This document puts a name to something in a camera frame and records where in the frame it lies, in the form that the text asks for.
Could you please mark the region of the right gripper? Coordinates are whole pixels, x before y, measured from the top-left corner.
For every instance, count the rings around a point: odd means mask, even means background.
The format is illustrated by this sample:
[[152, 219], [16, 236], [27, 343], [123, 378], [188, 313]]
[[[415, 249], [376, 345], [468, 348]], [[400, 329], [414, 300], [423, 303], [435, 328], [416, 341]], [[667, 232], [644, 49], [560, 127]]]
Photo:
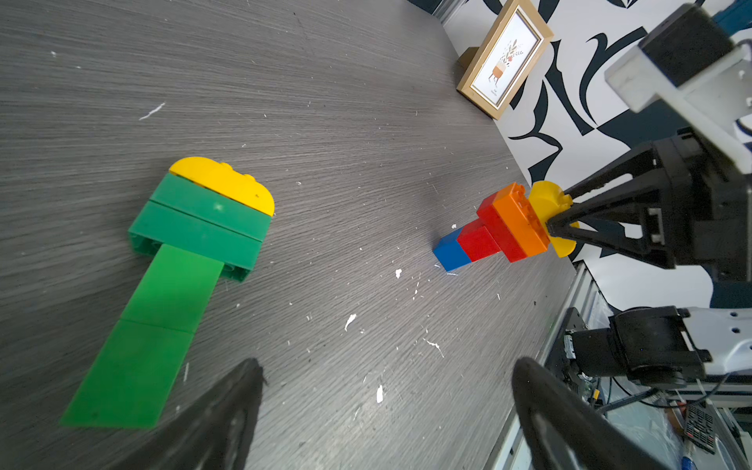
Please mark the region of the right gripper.
[[660, 186], [662, 237], [631, 238], [575, 227], [563, 213], [546, 222], [551, 237], [612, 251], [657, 268], [703, 266], [718, 282], [751, 280], [751, 176], [714, 144], [691, 131], [642, 143], [565, 190], [573, 199], [629, 175], [614, 187], [621, 196], [657, 203], [658, 190], [644, 176], [665, 172]]

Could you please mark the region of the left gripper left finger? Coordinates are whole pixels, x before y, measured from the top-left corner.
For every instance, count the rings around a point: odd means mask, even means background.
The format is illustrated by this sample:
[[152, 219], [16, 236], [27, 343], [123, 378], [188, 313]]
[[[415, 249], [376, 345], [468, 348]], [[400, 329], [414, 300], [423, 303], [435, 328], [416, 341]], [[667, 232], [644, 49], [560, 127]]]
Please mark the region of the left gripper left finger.
[[258, 423], [264, 369], [240, 362], [115, 469], [244, 469]]

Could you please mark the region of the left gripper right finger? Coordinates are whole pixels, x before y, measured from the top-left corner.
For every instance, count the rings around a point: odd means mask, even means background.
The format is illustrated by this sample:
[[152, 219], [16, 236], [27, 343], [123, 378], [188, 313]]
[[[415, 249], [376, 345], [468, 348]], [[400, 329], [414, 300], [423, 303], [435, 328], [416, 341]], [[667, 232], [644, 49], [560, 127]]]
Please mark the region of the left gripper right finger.
[[536, 469], [664, 469], [532, 358], [512, 373], [516, 413]]

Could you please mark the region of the light green square lego brick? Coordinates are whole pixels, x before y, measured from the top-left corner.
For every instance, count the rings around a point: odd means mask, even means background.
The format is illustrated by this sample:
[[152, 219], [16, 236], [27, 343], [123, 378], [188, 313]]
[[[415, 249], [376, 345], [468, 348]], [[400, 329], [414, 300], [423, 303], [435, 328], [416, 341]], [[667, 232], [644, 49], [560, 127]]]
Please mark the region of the light green square lego brick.
[[60, 419], [67, 427], [157, 426], [192, 333], [121, 320]]

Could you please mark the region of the yellow curved lego brick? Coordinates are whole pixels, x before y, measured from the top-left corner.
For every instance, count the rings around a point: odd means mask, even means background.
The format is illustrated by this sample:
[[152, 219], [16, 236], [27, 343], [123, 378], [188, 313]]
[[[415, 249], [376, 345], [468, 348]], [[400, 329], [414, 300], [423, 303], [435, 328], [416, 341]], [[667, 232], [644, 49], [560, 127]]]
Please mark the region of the yellow curved lego brick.
[[230, 164], [189, 157], [174, 163], [170, 173], [265, 215], [275, 215], [274, 199], [268, 188], [254, 176], [237, 172]]
[[549, 181], [537, 181], [533, 184], [529, 201], [538, 216], [554, 251], [559, 258], [568, 258], [576, 249], [573, 240], [554, 237], [546, 228], [546, 223], [555, 215], [568, 211], [573, 206], [573, 198], [566, 194], [558, 185]]

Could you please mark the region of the orange long lego brick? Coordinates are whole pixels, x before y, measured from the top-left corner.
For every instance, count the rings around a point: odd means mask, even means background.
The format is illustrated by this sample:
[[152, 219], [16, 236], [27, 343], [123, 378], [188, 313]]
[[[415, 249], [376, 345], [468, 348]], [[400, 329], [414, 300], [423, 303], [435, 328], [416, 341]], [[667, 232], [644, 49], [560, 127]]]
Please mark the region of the orange long lego brick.
[[526, 197], [526, 188], [511, 183], [493, 196], [492, 205], [527, 258], [544, 254], [550, 237]]

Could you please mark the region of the blue square lego brick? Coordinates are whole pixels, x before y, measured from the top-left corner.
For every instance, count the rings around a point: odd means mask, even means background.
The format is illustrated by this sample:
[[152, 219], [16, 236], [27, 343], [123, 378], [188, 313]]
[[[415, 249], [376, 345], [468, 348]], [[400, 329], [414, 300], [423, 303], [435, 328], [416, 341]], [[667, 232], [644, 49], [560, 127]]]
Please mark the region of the blue square lego brick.
[[472, 264], [470, 258], [459, 244], [458, 237], [460, 233], [461, 228], [452, 231], [452, 233], [443, 237], [433, 249], [435, 257], [446, 272], [454, 272], [457, 269], [468, 266], [468, 264]]

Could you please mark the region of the dark green upturned lego brick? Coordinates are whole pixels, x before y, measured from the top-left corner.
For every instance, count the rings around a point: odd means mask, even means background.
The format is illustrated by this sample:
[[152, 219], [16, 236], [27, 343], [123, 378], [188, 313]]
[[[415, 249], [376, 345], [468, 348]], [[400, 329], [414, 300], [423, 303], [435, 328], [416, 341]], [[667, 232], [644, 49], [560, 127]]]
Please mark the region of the dark green upturned lego brick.
[[155, 256], [162, 245], [200, 255], [223, 264], [221, 277], [243, 282], [254, 269], [262, 242], [148, 202], [128, 230], [135, 252]]

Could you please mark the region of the dark green long lego brick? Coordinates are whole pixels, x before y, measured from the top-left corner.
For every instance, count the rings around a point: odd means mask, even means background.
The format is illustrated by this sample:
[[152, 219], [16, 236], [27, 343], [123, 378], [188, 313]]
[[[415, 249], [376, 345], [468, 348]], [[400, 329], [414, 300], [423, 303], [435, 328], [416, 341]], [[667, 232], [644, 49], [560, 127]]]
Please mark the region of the dark green long lego brick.
[[270, 215], [173, 174], [163, 178], [150, 200], [260, 242], [272, 221]]

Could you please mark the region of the red square lego brick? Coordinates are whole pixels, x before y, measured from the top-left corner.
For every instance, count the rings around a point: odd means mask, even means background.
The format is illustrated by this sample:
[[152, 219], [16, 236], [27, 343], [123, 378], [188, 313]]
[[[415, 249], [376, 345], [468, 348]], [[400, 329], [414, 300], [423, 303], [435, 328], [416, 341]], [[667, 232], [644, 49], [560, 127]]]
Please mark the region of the red square lego brick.
[[501, 247], [481, 219], [466, 224], [460, 230], [457, 240], [466, 256], [470, 258], [470, 262], [483, 260], [501, 251]]

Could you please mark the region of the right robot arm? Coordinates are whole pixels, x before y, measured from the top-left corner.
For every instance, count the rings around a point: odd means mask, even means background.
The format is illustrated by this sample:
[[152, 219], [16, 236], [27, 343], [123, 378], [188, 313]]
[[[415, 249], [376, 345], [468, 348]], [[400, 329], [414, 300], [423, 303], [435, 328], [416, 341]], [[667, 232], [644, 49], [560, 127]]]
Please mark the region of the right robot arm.
[[[572, 186], [571, 208], [551, 217], [553, 237], [658, 268], [703, 266], [719, 282], [751, 278], [751, 178], [691, 128], [640, 145]], [[681, 388], [751, 366], [747, 309], [633, 307], [605, 329], [572, 337], [591, 377], [624, 376]]]

